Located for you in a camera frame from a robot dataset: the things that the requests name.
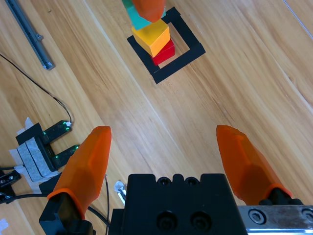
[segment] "yellow block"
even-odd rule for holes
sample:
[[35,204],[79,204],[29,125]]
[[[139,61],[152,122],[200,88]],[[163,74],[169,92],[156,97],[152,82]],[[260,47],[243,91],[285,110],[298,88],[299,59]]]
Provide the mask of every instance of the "yellow block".
[[140,30],[132,27],[132,31],[136,42],[152,57],[155,57],[170,41],[170,28],[163,20],[158,20]]

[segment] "orange block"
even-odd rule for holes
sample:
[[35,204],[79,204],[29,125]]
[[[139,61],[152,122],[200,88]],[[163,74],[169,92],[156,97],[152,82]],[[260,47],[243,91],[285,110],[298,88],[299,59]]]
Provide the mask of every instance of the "orange block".
[[133,0],[133,4],[139,15],[150,22],[161,19],[166,0]]
[[152,57],[155,57],[170,41],[170,28],[163,20],[158,20],[140,30],[132,27],[132,31],[136,42]]

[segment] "screw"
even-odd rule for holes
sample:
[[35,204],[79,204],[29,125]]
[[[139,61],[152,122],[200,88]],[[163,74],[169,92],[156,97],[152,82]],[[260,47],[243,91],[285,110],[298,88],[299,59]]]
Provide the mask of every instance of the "screw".
[[249,211],[249,217],[256,224],[265,224],[266,222],[266,217],[263,212],[256,209]]
[[312,209],[305,208],[302,210],[302,214],[311,222],[313,222],[313,211]]

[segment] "red block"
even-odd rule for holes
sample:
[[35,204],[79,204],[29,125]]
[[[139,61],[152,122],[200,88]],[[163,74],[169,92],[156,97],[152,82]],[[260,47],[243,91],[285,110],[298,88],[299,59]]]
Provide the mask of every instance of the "red block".
[[175,46],[172,39],[170,39],[170,41],[165,45],[165,47],[163,47],[163,49],[155,57],[151,56],[151,58],[155,65],[159,65],[174,55],[175,55]]

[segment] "stacked blocks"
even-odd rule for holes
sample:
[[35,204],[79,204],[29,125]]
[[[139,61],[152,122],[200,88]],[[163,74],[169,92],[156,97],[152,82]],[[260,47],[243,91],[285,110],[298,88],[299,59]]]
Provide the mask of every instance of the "stacked blocks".
[[154,64],[157,66],[174,56],[175,46],[170,38],[170,28],[160,18],[165,15],[165,0],[122,1],[133,23],[132,32],[136,42],[150,54]]
[[170,41],[170,28],[163,20],[135,30],[132,28],[136,42],[141,45],[152,57],[155,57]]
[[139,15],[139,13],[136,10],[132,0],[122,0],[122,2],[124,4],[124,7],[127,10],[129,18],[131,19],[135,30],[140,30],[140,29],[152,24],[151,21],[148,21]]
[[165,47],[163,47],[163,49],[155,57],[151,56],[151,58],[155,66],[157,66],[174,55],[175,55],[175,46],[172,39],[170,39],[170,41],[165,45]]

